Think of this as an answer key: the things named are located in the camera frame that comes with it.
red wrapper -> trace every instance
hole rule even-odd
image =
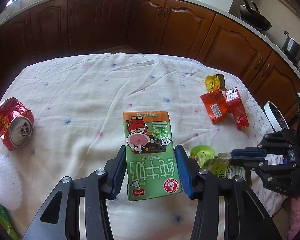
[[[213,124],[226,118],[229,109],[219,86],[214,91],[200,96],[200,98]]]
[[[235,124],[237,125],[237,129],[241,130],[242,128],[248,127],[248,117],[246,111],[244,110],[238,89],[235,87],[226,91],[225,97],[226,103],[233,115]]]
[[[13,151],[23,147],[32,135],[34,116],[18,99],[9,98],[0,105],[0,137]]]

orange package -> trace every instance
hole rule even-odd
[[[203,94],[200,98],[213,124],[226,118],[229,108],[219,86],[214,91]]]

cooking pot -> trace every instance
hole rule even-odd
[[[240,5],[239,11],[241,18],[250,22],[257,28],[260,28],[262,31],[269,30],[272,25],[271,23],[259,12],[257,5],[253,3],[256,10],[252,9],[247,0],[243,0],[246,5]]]
[[[289,37],[289,33],[287,31],[283,32],[287,35],[286,41],[282,47],[283,52],[287,54],[288,58],[294,63],[298,64],[300,61],[300,45],[291,37]]]

frying pan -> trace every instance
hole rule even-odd
[[[241,18],[260,28],[262,31],[269,30],[271,23],[259,12],[257,5],[253,3],[256,10],[252,9],[247,0],[243,0],[246,5],[240,5]]]

cabinet handle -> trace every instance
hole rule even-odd
[[[263,76],[263,77],[265,76],[265,74],[266,74],[266,72],[268,71],[268,69],[270,68],[270,66],[271,66],[271,65],[270,65],[270,64],[268,64],[268,66],[267,66],[266,70],[265,70],[265,71],[262,73],[262,75],[261,75],[261,76]]]
[[[158,16],[160,16],[160,12],[161,12],[161,10],[162,10],[162,6],[160,6],[160,7],[159,7],[159,9],[157,10],[157,12],[158,12]]]
[[[164,17],[164,18],[167,17],[167,13],[168,13],[168,7],[166,7],[166,8],[164,9],[164,12],[163,12],[163,17]]]
[[[263,60],[263,57],[260,57],[260,60],[258,61],[258,64],[254,67],[254,70],[257,70],[258,66],[260,65],[261,61]]]

